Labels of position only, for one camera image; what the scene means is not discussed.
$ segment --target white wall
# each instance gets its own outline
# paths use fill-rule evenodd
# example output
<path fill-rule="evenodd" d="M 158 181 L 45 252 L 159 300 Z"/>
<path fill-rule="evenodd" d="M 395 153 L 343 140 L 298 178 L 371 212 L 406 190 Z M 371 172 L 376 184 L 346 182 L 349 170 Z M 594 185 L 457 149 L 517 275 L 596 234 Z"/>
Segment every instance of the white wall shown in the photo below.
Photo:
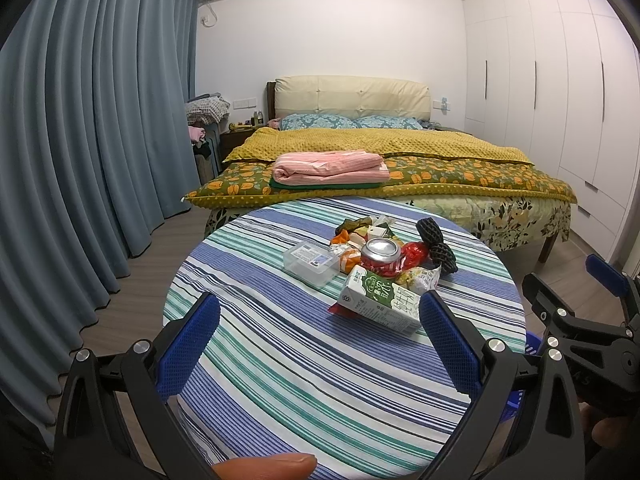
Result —
<path fill-rule="evenodd" d="M 464 126 L 466 33 L 462 0 L 223 0 L 218 24 L 198 24 L 196 92 L 258 98 L 285 75 L 360 75 L 423 82 Z M 209 14 L 206 6 L 200 16 Z M 245 120 L 254 109 L 232 110 Z"/>

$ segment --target cream tufted headboard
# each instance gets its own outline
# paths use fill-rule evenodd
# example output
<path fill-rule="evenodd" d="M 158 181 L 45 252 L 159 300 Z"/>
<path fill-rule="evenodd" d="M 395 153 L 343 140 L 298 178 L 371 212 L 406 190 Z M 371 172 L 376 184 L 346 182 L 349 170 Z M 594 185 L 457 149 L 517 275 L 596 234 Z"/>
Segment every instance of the cream tufted headboard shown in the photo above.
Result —
<path fill-rule="evenodd" d="M 338 114 L 350 119 L 371 115 L 431 117 L 429 88 L 422 83 L 335 75 L 300 75 L 276 79 L 276 117 L 294 113 Z"/>

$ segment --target striped tablecloth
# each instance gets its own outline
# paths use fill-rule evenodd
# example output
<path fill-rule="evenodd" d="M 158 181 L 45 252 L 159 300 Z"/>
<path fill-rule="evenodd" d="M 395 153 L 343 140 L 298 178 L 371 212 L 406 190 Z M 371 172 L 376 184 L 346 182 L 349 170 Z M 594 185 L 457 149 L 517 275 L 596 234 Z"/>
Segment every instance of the striped tablecloth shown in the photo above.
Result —
<path fill-rule="evenodd" d="M 468 406 L 420 330 L 403 336 L 367 319 L 327 312 L 343 274 L 314 290 L 282 270 L 301 241 L 327 245 L 345 218 L 386 214 L 418 241 L 424 210 L 365 198 L 310 199 L 255 210 L 215 231 L 182 264 L 164 322 L 203 291 L 217 295 L 220 326 L 178 398 L 184 427 L 206 458 L 309 452 L 312 478 L 397 478 L 424 468 Z M 441 297 L 486 337 L 524 350 L 525 318 L 495 254 L 434 216 L 460 270 Z"/>

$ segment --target white wardrobe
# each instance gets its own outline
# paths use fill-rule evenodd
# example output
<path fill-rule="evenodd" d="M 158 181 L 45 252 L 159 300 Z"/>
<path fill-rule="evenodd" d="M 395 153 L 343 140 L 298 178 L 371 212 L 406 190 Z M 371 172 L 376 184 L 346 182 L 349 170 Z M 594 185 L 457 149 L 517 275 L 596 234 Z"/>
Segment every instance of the white wardrobe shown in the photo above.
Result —
<path fill-rule="evenodd" d="M 468 133 L 573 188 L 572 229 L 604 258 L 638 180 L 638 51 L 606 0 L 465 0 Z"/>

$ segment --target blue curtain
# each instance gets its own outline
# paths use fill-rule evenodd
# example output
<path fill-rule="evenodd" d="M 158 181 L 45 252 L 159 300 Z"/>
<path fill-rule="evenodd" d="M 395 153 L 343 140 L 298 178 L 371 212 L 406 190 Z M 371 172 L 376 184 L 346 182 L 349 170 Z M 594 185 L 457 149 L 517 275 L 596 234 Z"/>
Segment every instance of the blue curtain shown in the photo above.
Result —
<path fill-rule="evenodd" d="M 0 50 L 0 388 L 52 424 L 79 330 L 199 186 L 196 0 L 33 0 Z"/>

